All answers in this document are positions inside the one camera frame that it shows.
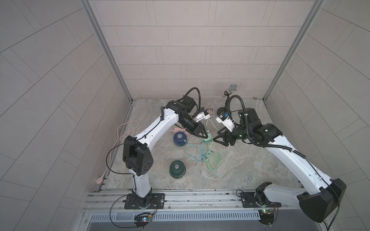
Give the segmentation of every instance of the metal plate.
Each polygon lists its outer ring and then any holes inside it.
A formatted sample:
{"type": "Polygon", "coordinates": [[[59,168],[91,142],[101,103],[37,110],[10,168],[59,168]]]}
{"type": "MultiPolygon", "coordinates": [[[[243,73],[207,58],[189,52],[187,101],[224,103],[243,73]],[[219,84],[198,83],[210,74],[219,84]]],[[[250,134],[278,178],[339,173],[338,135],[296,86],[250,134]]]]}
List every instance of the metal plate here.
{"type": "MultiPolygon", "coordinates": [[[[254,197],[254,192],[244,192],[244,193],[240,193],[240,196],[242,198],[245,198],[245,201],[243,201],[242,199],[242,204],[243,204],[243,208],[262,208],[261,206],[259,206],[255,201],[251,201],[251,200],[248,200],[248,198],[250,197],[247,197],[247,196],[243,196],[244,194],[247,194],[251,197],[254,197]]],[[[281,207],[281,203],[278,203],[278,202],[275,202],[275,206],[276,207],[281,207]]],[[[264,208],[273,208],[274,207],[274,204],[273,203],[270,203],[270,204],[267,204],[266,207],[264,208]]]]}
{"type": "MultiPolygon", "coordinates": [[[[128,202],[125,203],[125,209],[141,209],[139,206],[134,204],[134,196],[135,195],[133,195],[132,193],[127,195],[128,202]]],[[[164,193],[153,193],[150,199],[157,202],[157,209],[163,209],[165,200],[164,193]]],[[[154,209],[154,205],[150,203],[146,209],[154,209]]]]}

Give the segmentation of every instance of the black cable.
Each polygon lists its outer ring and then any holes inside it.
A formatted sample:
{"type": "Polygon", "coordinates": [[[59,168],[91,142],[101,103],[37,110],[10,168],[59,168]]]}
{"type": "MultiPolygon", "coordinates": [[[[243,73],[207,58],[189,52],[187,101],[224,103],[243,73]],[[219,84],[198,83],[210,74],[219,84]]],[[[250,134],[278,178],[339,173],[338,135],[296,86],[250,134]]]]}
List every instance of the black cable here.
{"type": "Polygon", "coordinates": [[[239,195],[238,195],[238,191],[241,191],[241,192],[244,192],[244,191],[243,191],[243,190],[238,189],[238,190],[236,190],[236,192],[235,192],[235,194],[236,194],[238,197],[242,198],[241,196],[239,196],[239,195]]]}
{"type": "Polygon", "coordinates": [[[196,90],[198,92],[198,108],[200,109],[201,108],[201,92],[196,87],[193,87],[190,90],[188,90],[188,92],[181,99],[178,99],[176,101],[180,102],[181,100],[183,100],[185,98],[185,96],[187,96],[192,90],[196,90]]]}
{"type": "Polygon", "coordinates": [[[122,226],[118,226],[116,225],[113,221],[112,221],[112,218],[111,218],[111,212],[112,212],[112,208],[113,208],[113,205],[119,200],[121,199],[122,197],[118,198],[111,206],[111,209],[109,210],[109,220],[111,220],[112,224],[114,224],[114,226],[118,227],[118,228],[136,228],[136,226],[131,226],[131,227],[122,227],[122,226]]]}
{"type": "Polygon", "coordinates": [[[244,143],[246,143],[246,144],[248,144],[248,145],[251,145],[252,143],[247,143],[247,142],[245,142],[244,140],[242,140],[244,143]]]}

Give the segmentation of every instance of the pink cable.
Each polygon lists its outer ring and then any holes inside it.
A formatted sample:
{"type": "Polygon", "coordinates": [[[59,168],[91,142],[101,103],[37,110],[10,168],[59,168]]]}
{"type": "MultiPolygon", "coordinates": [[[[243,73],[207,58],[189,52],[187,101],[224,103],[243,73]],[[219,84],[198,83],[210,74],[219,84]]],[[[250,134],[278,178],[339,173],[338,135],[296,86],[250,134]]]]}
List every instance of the pink cable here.
{"type": "MultiPolygon", "coordinates": [[[[116,146],[116,144],[117,144],[118,140],[120,140],[121,142],[124,142],[124,141],[122,140],[123,136],[124,136],[124,135],[126,135],[127,133],[129,133],[130,131],[133,131],[133,130],[137,129],[139,126],[140,126],[140,122],[139,122],[139,121],[137,121],[137,120],[131,120],[131,121],[128,121],[128,122],[126,122],[126,123],[123,123],[123,124],[119,125],[119,126],[117,127],[117,140],[116,140],[116,142],[114,143],[114,145],[112,146],[112,148],[113,148],[114,146],[116,146]],[[131,130],[129,130],[129,131],[127,131],[127,132],[123,133],[123,135],[120,137],[120,134],[119,134],[118,130],[120,129],[120,127],[121,127],[121,126],[123,126],[123,125],[125,125],[125,124],[127,124],[127,123],[130,123],[130,122],[137,122],[137,123],[138,123],[138,125],[137,125],[136,127],[134,127],[133,129],[131,129],[131,130]]],[[[110,165],[110,164],[111,164],[111,157],[112,157],[112,152],[109,152],[109,162],[108,162],[108,165],[110,165]]],[[[108,170],[108,168],[106,167],[106,168],[105,168],[105,171],[103,172],[103,174],[101,175],[101,177],[99,177],[99,178],[96,180],[96,184],[101,184],[101,183],[103,182],[103,179],[104,179],[105,174],[107,173],[107,170],[108,170]]]]}

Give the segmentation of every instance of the white wall tile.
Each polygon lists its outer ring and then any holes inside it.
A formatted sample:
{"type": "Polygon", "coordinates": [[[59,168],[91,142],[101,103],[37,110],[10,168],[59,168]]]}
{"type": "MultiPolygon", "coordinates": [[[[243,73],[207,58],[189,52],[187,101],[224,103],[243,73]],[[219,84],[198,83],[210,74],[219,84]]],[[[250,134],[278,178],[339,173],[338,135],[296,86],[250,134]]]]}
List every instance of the white wall tile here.
{"type": "Polygon", "coordinates": [[[266,91],[270,86],[270,79],[247,79],[244,90],[266,91]]]}
{"type": "Polygon", "coordinates": [[[215,25],[217,1],[209,1],[208,26],[215,25]]]}
{"type": "Polygon", "coordinates": [[[137,64],[117,65],[124,79],[142,79],[137,64]]]}
{"type": "Polygon", "coordinates": [[[31,201],[37,189],[13,184],[7,181],[0,181],[0,196],[14,199],[31,201]]]}
{"type": "Polygon", "coordinates": [[[155,19],[155,11],[154,11],[153,1],[145,1],[145,3],[147,5],[150,25],[151,26],[156,26],[157,25],[157,20],[155,19]]]}
{"type": "Polygon", "coordinates": [[[268,64],[233,64],[231,79],[262,79],[269,67],[268,64]]]}
{"type": "Polygon", "coordinates": [[[368,190],[370,190],[370,181],[368,179],[352,183],[346,189],[348,200],[359,214],[367,229],[370,228],[370,221],[366,214],[368,205],[364,201],[366,201],[368,190]]]}
{"type": "Polygon", "coordinates": [[[260,26],[267,1],[219,1],[215,26],[260,26]]]}
{"type": "Polygon", "coordinates": [[[98,61],[96,61],[96,66],[98,67],[103,76],[103,80],[105,81],[112,72],[112,68],[105,54],[101,56],[98,61]]]}
{"type": "Polygon", "coordinates": [[[15,161],[15,159],[0,154],[0,178],[3,178],[15,161]]]}
{"type": "Polygon", "coordinates": [[[111,72],[111,74],[95,96],[95,98],[99,101],[99,103],[104,107],[105,110],[108,108],[110,101],[112,100],[115,92],[119,87],[120,84],[117,77],[114,75],[113,72],[111,72]]]}
{"type": "Polygon", "coordinates": [[[303,119],[301,119],[301,123],[303,125],[305,125],[308,121],[310,121],[316,114],[318,113],[318,111],[316,110],[316,108],[313,108],[305,117],[303,117],[303,119]]]}
{"type": "Polygon", "coordinates": [[[349,137],[350,135],[358,132],[359,130],[366,127],[367,124],[362,120],[358,119],[355,122],[351,123],[347,127],[345,127],[343,130],[338,132],[336,135],[340,141],[344,140],[345,138],[349,137]]]}
{"type": "Polygon", "coordinates": [[[356,27],[336,52],[339,57],[370,78],[370,31],[356,27]]]}
{"type": "Polygon", "coordinates": [[[350,184],[353,182],[367,179],[365,173],[361,169],[357,169],[350,173],[346,173],[344,175],[339,176],[338,178],[340,178],[345,184],[350,184]]]}
{"type": "Polygon", "coordinates": [[[75,171],[76,167],[57,159],[15,230],[46,230],[75,171]]]}
{"type": "Polygon", "coordinates": [[[299,120],[302,120],[313,109],[313,105],[293,79],[288,81],[282,92],[299,120]]]}
{"type": "Polygon", "coordinates": [[[223,79],[225,70],[226,64],[189,64],[186,65],[186,78],[223,79]]]}
{"type": "Polygon", "coordinates": [[[121,46],[169,46],[167,27],[115,27],[121,46]]]}
{"type": "Polygon", "coordinates": [[[58,157],[75,167],[78,167],[78,165],[81,162],[79,158],[73,156],[72,154],[66,152],[65,150],[62,150],[58,157]]]}
{"type": "Polygon", "coordinates": [[[311,139],[312,136],[310,137],[308,135],[307,131],[299,121],[292,108],[290,108],[287,113],[283,115],[283,119],[302,154],[306,154],[308,151],[311,151],[315,147],[315,144],[311,139]]]}
{"type": "Polygon", "coordinates": [[[368,166],[370,157],[368,155],[369,152],[366,150],[368,143],[368,139],[366,138],[367,132],[370,132],[370,128],[368,126],[344,139],[342,143],[367,177],[370,177],[370,168],[368,166]]]}
{"type": "Polygon", "coordinates": [[[311,1],[276,1],[268,26],[302,26],[311,1]]]}
{"type": "Polygon", "coordinates": [[[321,10],[312,23],[308,34],[330,48],[348,26],[349,22],[321,10]]]}
{"type": "Polygon", "coordinates": [[[54,68],[53,72],[72,90],[82,76],[99,59],[93,43],[86,40],[54,68]]]}
{"type": "Polygon", "coordinates": [[[306,81],[302,84],[302,86],[300,87],[302,91],[305,91],[307,89],[307,87],[312,83],[312,81],[316,78],[316,76],[318,76],[316,74],[316,72],[312,72],[310,74],[310,76],[308,76],[308,78],[306,79],[306,81]]]}
{"type": "Polygon", "coordinates": [[[81,160],[78,169],[65,192],[65,197],[75,200],[81,200],[89,182],[94,166],[99,158],[103,146],[99,144],[94,138],[91,140],[86,154],[81,160]]]}
{"type": "Polygon", "coordinates": [[[172,99],[176,97],[175,91],[140,91],[142,99],[172,99]]]}
{"type": "Polygon", "coordinates": [[[280,113],[288,105],[288,101],[286,100],[285,96],[283,95],[281,90],[277,87],[274,88],[270,97],[274,100],[276,107],[280,113]]]}
{"type": "Polygon", "coordinates": [[[300,27],[276,27],[269,46],[291,46],[300,27]]]}
{"type": "Polygon", "coordinates": [[[162,47],[162,56],[164,64],[204,64],[206,47],[162,47]]]}
{"type": "Polygon", "coordinates": [[[103,26],[150,26],[145,1],[94,1],[103,26]]]}
{"type": "Polygon", "coordinates": [[[0,55],[0,115],[32,86],[31,81],[0,55]]]}
{"type": "Polygon", "coordinates": [[[119,109],[119,106],[111,101],[99,123],[98,128],[96,129],[96,133],[98,133],[104,140],[106,140],[109,135],[109,131],[111,130],[119,109]]]}
{"type": "Polygon", "coordinates": [[[209,1],[153,1],[158,26],[207,26],[209,1]]]}
{"type": "Polygon", "coordinates": [[[144,70],[147,79],[181,79],[180,64],[147,64],[144,70]]]}
{"type": "Polygon", "coordinates": [[[186,79],[168,79],[167,87],[173,91],[188,91],[190,88],[198,86],[199,90],[203,89],[202,79],[192,79],[191,81],[186,79]]]}
{"type": "Polygon", "coordinates": [[[265,14],[263,15],[261,26],[267,26],[267,24],[269,23],[272,10],[275,7],[275,3],[276,1],[269,1],[269,3],[267,4],[267,8],[266,8],[265,14]]]}
{"type": "Polygon", "coordinates": [[[337,218],[339,226],[345,228],[366,228],[359,217],[337,218]]]}
{"type": "Polygon", "coordinates": [[[0,117],[2,153],[18,158],[68,93],[53,72],[38,81],[0,117]]]}
{"type": "Polygon", "coordinates": [[[0,197],[0,222],[3,230],[14,230],[30,202],[0,197]]]}
{"type": "Polygon", "coordinates": [[[39,188],[76,125],[69,115],[57,108],[3,179],[39,188]]]}
{"type": "Polygon", "coordinates": [[[36,32],[11,0],[0,3],[0,30],[0,51],[36,32]]]}
{"type": "Polygon", "coordinates": [[[94,34],[94,31],[83,9],[74,12],[73,14],[69,15],[68,18],[71,20],[73,27],[76,29],[82,41],[85,41],[94,34]]]}
{"type": "Polygon", "coordinates": [[[155,47],[114,47],[119,64],[158,64],[155,47]]]}
{"type": "Polygon", "coordinates": [[[132,91],[163,91],[160,79],[130,79],[127,82],[132,91]]]}
{"type": "Polygon", "coordinates": [[[334,176],[359,169],[355,160],[335,136],[320,114],[305,124],[305,129],[314,141],[334,176]]]}
{"type": "Polygon", "coordinates": [[[108,43],[108,46],[111,47],[121,46],[121,42],[120,39],[118,38],[118,34],[115,27],[105,26],[100,28],[101,31],[103,32],[105,40],[108,43]]]}
{"type": "Polygon", "coordinates": [[[64,101],[82,117],[101,86],[99,77],[90,68],[64,101]]]}
{"type": "Polygon", "coordinates": [[[221,46],[223,33],[223,27],[168,27],[171,46],[221,46]]]}
{"type": "Polygon", "coordinates": [[[305,95],[334,133],[341,131],[359,118],[319,76],[307,87],[305,95]]]}
{"type": "Polygon", "coordinates": [[[209,91],[222,91],[227,89],[230,84],[241,85],[241,79],[213,79],[208,82],[207,90],[209,91]]]}
{"type": "Polygon", "coordinates": [[[312,71],[313,70],[297,54],[294,54],[289,65],[286,67],[286,72],[288,72],[299,87],[303,85],[312,71]]]}
{"type": "Polygon", "coordinates": [[[63,19],[63,21],[66,24],[66,26],[68,27],[68,30],[71,32],[72,36],[74,37],[74,39],[76,40],[78,45],[80,45],[83,41],[82,41],[81,37],[79,36],[79,34],[77,33],[76,28],[74,28],[70,18],[65,17],[63,19]]]}
{"type": "Polygon", "coordinates": [[[24,3],[23,0],[12,0],[12,2],[16,5],[16,7],[21,11],[23,16],[27,19],[27,21],[32,25],[32,27],[39,31],[43,27],[41,26],[40,22],[37,20],[35,15],[31,12],[28,6],[24,3]]]}
{"type": "Polygon", "coordinates": [[[342,62],[341,58],[309,35],[305,36],[296,53],[323,80],[326,80],[342,62]]]}
{"type": "Polygon", "coordinates": [[[80,3],[73,0],[24,0],[24,2],[43,27],[81,9],[80,3]]]}
{"type": "Polygon", "coordinates": [[[266,91],[249,91],[248,98],[262,99],[266,91]]]}
{"type": "Polygon", "coordinates": [[[339,5],[335,8],[333,14],[370,30],[370,3],[367,0],[342,0],[337,2],[339,5]]]}
{"type": "Polygon", "coordinates": [[[212,64],[247,64],[252,47],[212,47],[212,64]]]}
{"type": "Polygon", "coordinates": [[[289,47],[259,47],[254,64],[281,64],[289,47]]]}
{"type": "Polygon", "coordinates": [[[282,129],[285,126],[285,122],[283,120],[283,117],[281,116],[278,108],[276,107],[276,104],[272,97],[269,97],[266,101],[266,105],[269,108],[270,113],[272,114],[272,117],[275,121],[275,125],[278,129],[282,129]]]}
{"type": "Polygon", "coordinates": [[[352,33],[352,31],[357,26],[355,24],[349,23],[349,25],[345,28],[345,30],[341,33],[339,38],[335,41],[335,43],[330,47],[332,52],[337,52],[340,46],[344,43],[344,41],[348,38],[348,36],[352,33]]]}
{"type": "Polygon", "coordinates": [[[66,143],[64,150],[82,159],[102,117],[103,114],[95,104],[91,103],[66,143]]]}
{"type": "Polygon", "coordinates": [[[47,230],[68,230],[75,213],[76,210],[58,207],[47,230]]]}
{"type": "Polygon", "coordinates": [[[29,67],[23,60],[21,60],[17,54],[14,53],[10,48],[1,52],[1,55],[10,62],[19,72],[21,72],[29,81],[33,84],[40,80],[40,77],[29,67]]]}
{"type": "Polygon", "coordinates": [[[65,113],[67,113],[77,123],[80,121],[81,117],[65,101],[63,101],[59,105],[59,108],[62,109],[65,113]]]}
{"type": "Polygon", "coordinates": [[[315,147],[314,149],[312,149],[311,151],[307,152],[305,154],[306,158],[309,160],[317,155],[319,155],[319,150],[315,147]]]}
{"type": "Polygon", "coordinates": [[[76,47],[76,40],[64,21],[60,20],[22,40],[11,49],[42,77],[76,47]]]}
{"type": "Polygon", "coordinates": [[[225,27],[223,46],[268,46],[276,27],[225,27]]]}
{"type": "Polygon", "coordinates": [[[279,81],[277,82],[278,88],[280,88],[280,90],[283,90],[290,79],[291,79],[291,77],[288,74],[288,72],[284,71],[284,73],[281,75],[279,81]]]}

